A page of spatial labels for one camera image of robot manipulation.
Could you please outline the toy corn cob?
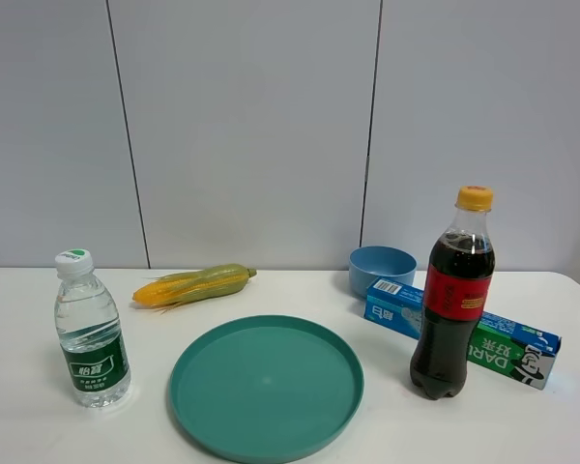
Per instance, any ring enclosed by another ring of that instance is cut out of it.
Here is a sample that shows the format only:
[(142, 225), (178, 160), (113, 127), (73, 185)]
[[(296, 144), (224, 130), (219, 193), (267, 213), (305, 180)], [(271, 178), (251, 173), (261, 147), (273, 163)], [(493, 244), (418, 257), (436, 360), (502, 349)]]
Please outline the toy corn cob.
[(142, 308), (166, 311), (236, 294), (256, 275), (255, 269), (239, 264), (180, 272), (156, 277), (151, 283), (136, 290), (131, 298)]

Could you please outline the teal round plate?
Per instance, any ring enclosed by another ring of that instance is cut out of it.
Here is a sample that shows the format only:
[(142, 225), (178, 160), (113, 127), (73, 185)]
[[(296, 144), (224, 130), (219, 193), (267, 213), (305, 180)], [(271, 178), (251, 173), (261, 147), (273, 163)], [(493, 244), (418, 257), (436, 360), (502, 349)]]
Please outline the teal round plate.
[(257, 315), (203, 333), (169, 378), (168, 410), (203, 450), (239, 463), (288, 463), (333, 442), (363, 399), (362, 365), (331, 330)]

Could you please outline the blue plastic bowl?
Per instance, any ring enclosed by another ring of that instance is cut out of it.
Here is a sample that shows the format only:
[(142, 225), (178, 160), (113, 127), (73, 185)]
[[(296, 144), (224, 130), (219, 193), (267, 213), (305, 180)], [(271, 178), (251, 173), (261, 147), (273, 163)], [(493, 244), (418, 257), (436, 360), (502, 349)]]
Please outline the blue plastic bowl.
[(378, 278), (412, 285), (418, 262), (414, 256), (390, 246), (362, 246), (349, 256), (349, 283), (352, 291), (365, 297)]

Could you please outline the cola bottle yellow cap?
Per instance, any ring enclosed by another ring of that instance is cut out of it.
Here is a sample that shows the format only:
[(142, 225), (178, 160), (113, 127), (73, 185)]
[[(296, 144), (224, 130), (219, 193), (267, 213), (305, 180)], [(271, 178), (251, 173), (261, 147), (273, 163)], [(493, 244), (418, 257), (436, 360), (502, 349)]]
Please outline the cola bottle yellow cap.
[(453, 221), (429, 255), (410, 376), (433, 400), (458, 395), (466, 382), (468, 348), (495, 269), (487, 232), (492, 201), (491, 188), (460, 188)]

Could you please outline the clear water bottle green label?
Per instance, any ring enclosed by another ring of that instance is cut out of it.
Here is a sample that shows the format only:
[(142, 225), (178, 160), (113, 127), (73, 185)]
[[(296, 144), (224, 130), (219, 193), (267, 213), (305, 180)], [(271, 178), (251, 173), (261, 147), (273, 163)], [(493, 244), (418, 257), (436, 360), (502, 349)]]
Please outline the clear water bottle green label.
[(77, 402), (100, 408), (120, 400), (131, 369), (113, 297), (94, 274), (91, 253), (72, 248), (55, 257), (61, 284), (54, 323)]

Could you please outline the blue green toothpaste box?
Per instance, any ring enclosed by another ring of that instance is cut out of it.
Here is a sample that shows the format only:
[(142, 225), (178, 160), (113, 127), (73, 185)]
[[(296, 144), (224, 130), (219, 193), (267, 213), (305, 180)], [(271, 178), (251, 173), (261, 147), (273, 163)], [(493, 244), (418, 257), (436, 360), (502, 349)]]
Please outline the blue green toothpaste box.
[[(365, 293), (363, 317), (417, 340), (421, 334), (423, 291), (385, 278), (375, 279)], [(468, 361), (537, 390), (548, 381), (562, 339), (489, 312), (474, 330)]]

